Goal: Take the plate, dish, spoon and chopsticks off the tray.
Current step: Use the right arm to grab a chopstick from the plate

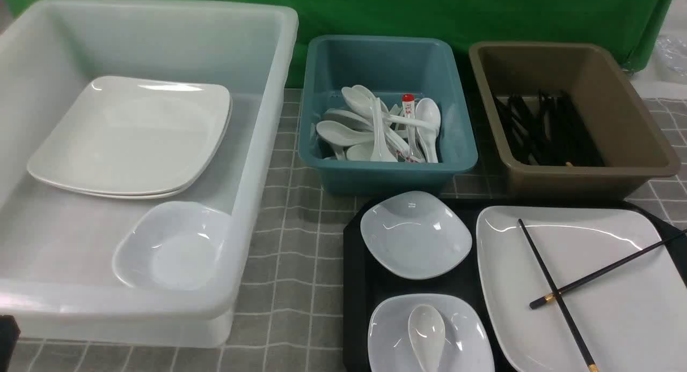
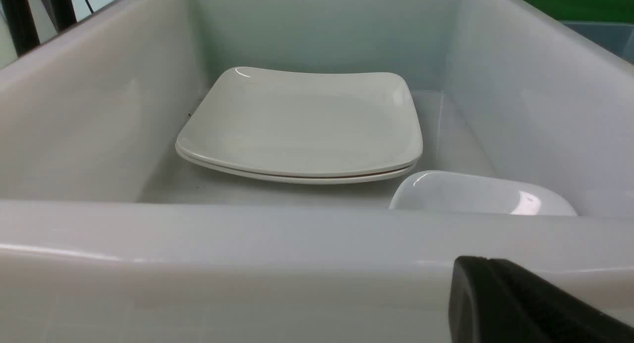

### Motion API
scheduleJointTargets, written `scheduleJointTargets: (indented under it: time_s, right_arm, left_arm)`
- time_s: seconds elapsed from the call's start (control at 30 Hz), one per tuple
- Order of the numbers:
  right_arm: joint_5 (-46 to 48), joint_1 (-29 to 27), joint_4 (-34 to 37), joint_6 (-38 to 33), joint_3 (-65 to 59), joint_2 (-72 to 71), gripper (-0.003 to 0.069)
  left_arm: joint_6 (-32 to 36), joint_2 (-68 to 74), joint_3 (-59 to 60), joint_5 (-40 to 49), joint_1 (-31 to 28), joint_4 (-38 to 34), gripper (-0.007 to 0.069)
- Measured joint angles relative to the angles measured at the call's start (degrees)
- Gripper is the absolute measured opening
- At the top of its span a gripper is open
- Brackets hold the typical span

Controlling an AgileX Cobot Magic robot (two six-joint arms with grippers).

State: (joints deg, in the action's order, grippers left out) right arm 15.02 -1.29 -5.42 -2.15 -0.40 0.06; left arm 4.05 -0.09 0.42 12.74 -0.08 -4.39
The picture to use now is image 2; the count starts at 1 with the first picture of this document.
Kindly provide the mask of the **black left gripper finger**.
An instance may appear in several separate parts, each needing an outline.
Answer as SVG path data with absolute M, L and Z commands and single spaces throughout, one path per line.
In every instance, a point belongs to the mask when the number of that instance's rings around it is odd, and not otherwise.
M 453 343 L 631 343 L 632 326 L 507 259 L 459 256 L 448 304 Z

